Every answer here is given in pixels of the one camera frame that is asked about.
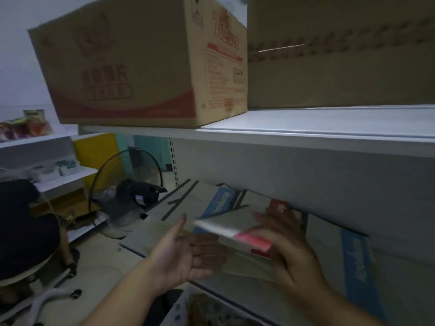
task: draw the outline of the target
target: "right hand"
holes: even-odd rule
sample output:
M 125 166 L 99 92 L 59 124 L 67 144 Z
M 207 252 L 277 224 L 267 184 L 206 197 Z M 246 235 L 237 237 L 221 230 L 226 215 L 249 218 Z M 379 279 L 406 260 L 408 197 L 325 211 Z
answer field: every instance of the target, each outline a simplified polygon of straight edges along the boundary
M 280 214 L 267 210 L 255 214 L 262 228 L 253 232 L 272 243 L 269 254 L 276 281 L 289 294 L 292 303 L 302 312 L 328 300 L 331 287 L 326 282 L 319 260 L 302 233 L 293 213 Z

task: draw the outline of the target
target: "floor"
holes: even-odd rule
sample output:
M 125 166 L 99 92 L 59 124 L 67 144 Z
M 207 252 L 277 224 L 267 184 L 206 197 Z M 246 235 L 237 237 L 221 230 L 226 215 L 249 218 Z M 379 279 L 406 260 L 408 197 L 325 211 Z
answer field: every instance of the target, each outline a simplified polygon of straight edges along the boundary
M 168 191 L 175 189 L 173 174 L 165 172 L 163 176 Z M 78 325 L 117 282 L 142 260 L 132 252 L 120 248 L 118 243 L 119 240 L 109 239 L 98 230 L 92 230 L 74 241 L 71 245 L 77 247 L 81 254 L 77 276 L 65 281 L 61 287 L 71 291 L 82 289 L 83 293 L 77 300 L 55 299 L 47 302 L 42 308 L 38 321 L 45 326 Z M 23 325 L 26 325 L 25 314 L 14 323 L 14 326 Z

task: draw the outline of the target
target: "left hand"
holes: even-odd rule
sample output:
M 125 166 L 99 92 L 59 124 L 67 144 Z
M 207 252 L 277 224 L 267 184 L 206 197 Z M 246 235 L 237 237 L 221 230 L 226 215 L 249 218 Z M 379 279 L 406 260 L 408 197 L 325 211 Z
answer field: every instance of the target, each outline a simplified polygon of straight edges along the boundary
M 217 235 L 180 235 L 185 223 L 184 214 L 144 261 L 156 296 L 186 281 L 210 276 L 226 262 L 227 248 L 218 243 Z

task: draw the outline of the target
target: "white shelf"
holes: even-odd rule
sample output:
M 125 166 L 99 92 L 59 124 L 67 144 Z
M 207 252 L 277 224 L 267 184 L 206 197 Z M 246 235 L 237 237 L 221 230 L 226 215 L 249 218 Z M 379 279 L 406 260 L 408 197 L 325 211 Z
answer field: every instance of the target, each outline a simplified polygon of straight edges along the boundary
M 35 186 L 38 188 L 40 192 L 45 192 L 54 188 L 57 188 L 58 186 L 61 186 L 63 184 L 67 184 L 76 180 L 79 180 L 83 177 L 95 174 L 98 170 L 95 168 L 89 168 L 89 167 L 83 167 L 81 166 L 82 170 L 81 172 L 69 176 L 61 176 L 60 178 L 44 183 L 35 183 Z
M 23 144 L 30 144 L 30 143 L 48 141 L 48 140 L 51 140 L 51 139 L 68 137 L 68 136 L 71 136 L 71 133 L 66 132 L 66 133 L 63 133 L 63 134 L 53 134 L 53 135 L 46 135 L 46 136 L 38 136 L 38 137 L 15 139 L 15 140 L 12 140 L 12 141 L 9 141 L 9 142 L 0 142 L 0 149 L 5 148 L 5 147 L 10 147 L 10 146 L 17 146 L 17 145 L 23 145 Z
M 91 126 L 91 132 L 435 156 L 435 105 L 253 110 L 198 129 Z
M 100 225 L 102 222 L 108 219 L 108 216 L 102 212 L 97 212 L 98 218 L 95 220 L 95 225 Z M 93 224 L 82 226 L 81 228 L 78 228 L 77 230 L 69 230 L 68 231 L 68 241 L 72 242 L 75 239 L 81 237 L 85 233 L 89 232 L 95 228 Z

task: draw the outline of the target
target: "printed cardboard box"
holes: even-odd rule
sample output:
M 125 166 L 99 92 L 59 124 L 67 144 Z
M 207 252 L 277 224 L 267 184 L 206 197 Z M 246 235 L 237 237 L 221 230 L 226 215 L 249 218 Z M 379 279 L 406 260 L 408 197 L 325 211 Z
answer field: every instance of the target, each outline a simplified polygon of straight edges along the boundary
M 435 103 L 435 0 L 249 0 L 250 109 Z
M 215 0 L 97 0 L 29 34 L 61 123 L 194 128 L 247 110 L 246 29 Z

